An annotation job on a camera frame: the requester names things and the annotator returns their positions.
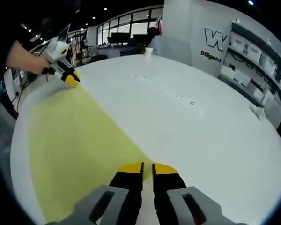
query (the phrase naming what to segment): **office desk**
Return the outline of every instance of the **office desk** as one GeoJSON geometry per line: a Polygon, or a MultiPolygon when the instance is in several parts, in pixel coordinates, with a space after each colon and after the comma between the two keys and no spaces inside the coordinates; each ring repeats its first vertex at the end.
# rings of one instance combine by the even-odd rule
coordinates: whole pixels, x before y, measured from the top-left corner
{"type": "MultiPolygon", "coordinates": [[[[119,57],[77,68],[81,86],[153,161],[171,165],[240,223],[260,224],[281,195],[281,139],[259,121],[250,102],[218,79],[166,58],[119,57]]],[[[38,224],[44,222],[29,164],[30,109],[64,89],[51,81],[20,109],[11,146],[17,199],[38,224]]],[[[137,224],[158,224],[152,194],[143,195],[137,224]]]]}

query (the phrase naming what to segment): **white shelf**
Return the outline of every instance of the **white shelf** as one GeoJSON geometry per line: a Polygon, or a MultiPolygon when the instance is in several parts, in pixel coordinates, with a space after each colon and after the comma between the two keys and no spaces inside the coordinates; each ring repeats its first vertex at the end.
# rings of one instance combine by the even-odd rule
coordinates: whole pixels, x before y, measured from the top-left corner
{"type": "Polygon", "coordinates": [[[281,91],[281,86],[279,85],[279,83],[276,81],[276,79],[274,77],[272,77],[267,71],[265,71],[263,69],[263,67],[256,61],[252,60],[250,57],[248,57],[245,53],[238,51],[237,49],[235,49],[232,46],[228,46],[228,51],[231,50],[234,53],[240,55],[241,57],[245,58],[247,61],[251,62],[252,64],[254,64],[258,69],[260,69],[261,71],[264,72],[264,74],[280,89],[281,91]]]}

